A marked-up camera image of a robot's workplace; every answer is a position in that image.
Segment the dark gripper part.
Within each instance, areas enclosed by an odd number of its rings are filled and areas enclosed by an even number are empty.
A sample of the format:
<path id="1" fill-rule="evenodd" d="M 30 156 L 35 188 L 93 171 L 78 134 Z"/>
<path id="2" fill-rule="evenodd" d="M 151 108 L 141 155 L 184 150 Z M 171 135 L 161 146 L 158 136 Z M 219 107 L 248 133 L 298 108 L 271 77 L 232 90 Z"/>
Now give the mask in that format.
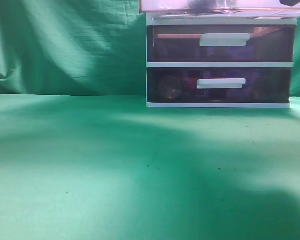
<path id="1" fill-rule="evenodd" d="M 300 3 L 300 0 L 279 0 L 281 5 L 294 7 Z"/>

